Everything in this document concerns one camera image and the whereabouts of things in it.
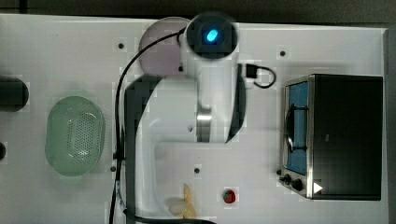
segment black electrical cord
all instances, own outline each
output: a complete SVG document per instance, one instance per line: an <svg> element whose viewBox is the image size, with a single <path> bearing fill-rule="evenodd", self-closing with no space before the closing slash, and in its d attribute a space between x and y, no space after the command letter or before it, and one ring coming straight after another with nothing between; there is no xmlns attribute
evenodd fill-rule
<svg viewBox="0 0 396 224"><path fill-rule="evenodd" d="M122 72L122 75L120 77L119 80L119 85L117 87L117 92L116 92L116 102L115 102L115 120L116 120L116 152L115 152L115 157L117 160L117 168L116 168L116 178L114 181L114 188L113 188L113 194L111 197L111 205L110 205L110 214L109 214L109 224L112 224L114 221L114 209L115 209L115 203L116 203L116 199L117 199L117 182L120 183L120 170L121 170L121 163L123 160L125 160L124 157L124 131L121 131L120 134L120 90L121 90L121 86L122 86L122 82L129 70L129 68L132 66L132 64L139 58L140 55L142 55L146 50L148 50L149 48L151 48L152 46L160 43L161 41L164 41L167 38L170 38L172 36L176 36L177 37L177 42L178 38L181 34L184 33L184 31L186 30L186 28L181 29L180 31L178 31L177 33L173 33L170 35L166 35L163 36L161 38L159 38L158 40L150 43L149 45L145 46L143 49L141 49L139 52L137 52L137 54L132 58L132 60L127 64L127 66L125 67L125 69ZM143 222L143 223L158 223L158 224L178 224L178 223L192 223L192 224L215 224L214 222L211 221L207 221L207 220L200 220L200 219L153 219L153 218L144 218L144 217L138 217L135 214L131 214L132 216L128 216L128 212L125 209L124 211L122 211L127 217L133 219L134 221L137 222Z"/></svg>
<svg viewBox="0 0 396 224"><path fill-rule="evenodd" d="M272 75L274 77L274 80L270 84L268 84L266 86L262 86L259 83L257 83L256 81L254 81L254 85L259 87L259 88L261 88L261 89L268 89L268 88L272 87L275 84L275 82L276 82L276 72L274 70L272 70L271 68L269 68L269 67L257 66L257 68L258 69L267 70L268 72L272 73Z"/></svg>

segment microwave window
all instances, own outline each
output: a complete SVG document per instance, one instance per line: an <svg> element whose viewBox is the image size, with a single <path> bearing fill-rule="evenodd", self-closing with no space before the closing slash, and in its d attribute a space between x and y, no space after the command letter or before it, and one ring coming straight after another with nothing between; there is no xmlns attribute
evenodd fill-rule
<svg viewBox="0 0 396 224"><path fill-rule="evenodd" d="M308 83L302 82L289 86L289 104L288 109L307 108L308 107ZM288 159L286 168L306 175L306 110L295 109L292 113L294 116L293 124L293 138L290 143L292 150L288 150Z"/></svg>

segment blue light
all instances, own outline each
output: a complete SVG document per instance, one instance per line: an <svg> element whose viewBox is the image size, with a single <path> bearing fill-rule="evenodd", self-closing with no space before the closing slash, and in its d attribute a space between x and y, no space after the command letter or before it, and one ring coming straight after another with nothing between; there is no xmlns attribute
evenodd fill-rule
<svg viewBox="0 0 396 224"><path fill-rule="evenodd" d="M216 39L216 37L218 37L218 31L217 30L211 30L209 31L209 34L207 34L206 36L206 40L209 42L212 42Z"/></svg>

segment yellow object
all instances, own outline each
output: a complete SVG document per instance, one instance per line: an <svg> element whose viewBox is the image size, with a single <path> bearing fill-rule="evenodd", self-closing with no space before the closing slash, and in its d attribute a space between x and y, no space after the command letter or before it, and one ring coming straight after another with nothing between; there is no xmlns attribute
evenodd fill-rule
<svg viewBox="0 0 396 224"><path fill-rule="evenodd" d="M183 209L183 211L176 215L176 217L178 218L191 218L191 219L196 219L197 215L195 213L195 209L194 206L192 205L192 201L191 201L191 191L188 185L184 185L184 203L186 204L186 208ZM177 205L174 205L174 207L170 207L169 210L173 211L176 208Z"/></svg>

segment metal band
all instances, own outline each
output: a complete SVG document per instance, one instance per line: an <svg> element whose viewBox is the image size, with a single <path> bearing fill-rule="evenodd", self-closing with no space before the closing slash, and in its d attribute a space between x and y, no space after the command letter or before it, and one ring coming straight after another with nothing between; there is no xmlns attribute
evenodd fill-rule
<svg viewBox="0 0 396 224"><path fill-rule="evenodd" d="M209 142L210 122L212 121L212 109L204 108L198 102L197 112L197 142Z"/></svg>

